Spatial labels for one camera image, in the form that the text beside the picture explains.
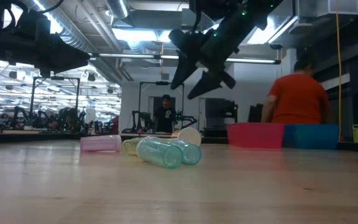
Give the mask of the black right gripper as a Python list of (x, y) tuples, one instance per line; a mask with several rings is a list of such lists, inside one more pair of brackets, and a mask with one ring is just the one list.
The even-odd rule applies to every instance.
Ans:
[(178, 48), (178, 66), (170, 89), (182, 85), (197, 69), (197, 63), (208, 71), (202, 72), (200, 80), (187, 96), (189, 100), (221, 88), (221, 82), (234, 88), (236, 81), (225, 72), (224, 63), (238, 52), (239, 44), (258, 24), (259, 18), (260, 14), (256, 12), (235, 12), (225, 17), (217, 29), (210, 29), (205, 34), (172, 30), (168, 37)]

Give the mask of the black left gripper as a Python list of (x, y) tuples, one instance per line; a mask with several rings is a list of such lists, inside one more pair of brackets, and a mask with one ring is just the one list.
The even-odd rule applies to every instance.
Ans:
[(42, 77), (88, 64), (90, 55), (65, 43), (58, 34), (36, 32), (35, 39), (0, 31), (0, 60), (32, 63)]

